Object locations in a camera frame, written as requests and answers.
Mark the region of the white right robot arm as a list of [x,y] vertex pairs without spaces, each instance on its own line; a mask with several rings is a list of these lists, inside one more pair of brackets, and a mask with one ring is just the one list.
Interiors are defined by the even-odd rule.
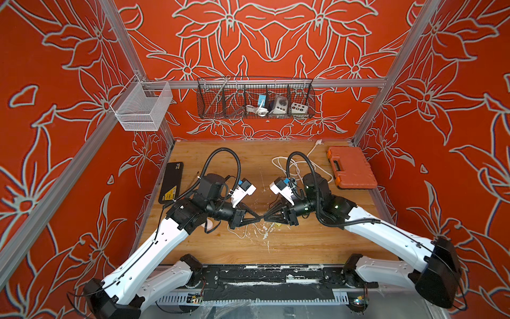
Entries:
[[270,190],[282,200],[264,214],[266,221],[295,226],[298,218],[314,213],[326,227],[362,236],[396,255],[398,261],[353,254],[345,264],[355,280],[414,288],[429,303],[453,308],[462,270],[453,243],[445,237],[428,239],[398,228],[372,215],[355,202],[333,195],[320,174],[294,179],[277,178]]

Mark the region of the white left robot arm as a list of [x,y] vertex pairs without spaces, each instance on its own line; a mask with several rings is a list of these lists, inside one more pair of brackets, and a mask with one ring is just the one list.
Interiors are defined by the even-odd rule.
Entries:
[[165,293],[201,280],[202,264],[192,255],[154,275],[163,259],[209,219],[226,221],[231,229],[258,223],[260,215],[242,200],[256,187],[247,179],[222,196],[227,178],[207,174],[184,194],[167,203],[158,228],[120,267],[103,279],[91,279],[82,295],[95,318],[139,318]]

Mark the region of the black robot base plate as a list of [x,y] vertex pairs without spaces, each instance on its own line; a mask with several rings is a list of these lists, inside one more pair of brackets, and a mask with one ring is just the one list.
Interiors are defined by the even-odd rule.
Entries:
[[205,301],[329,302],[336,292],[363,295],[377,283],[366,283],[343,265],[205,265],[179,289]]

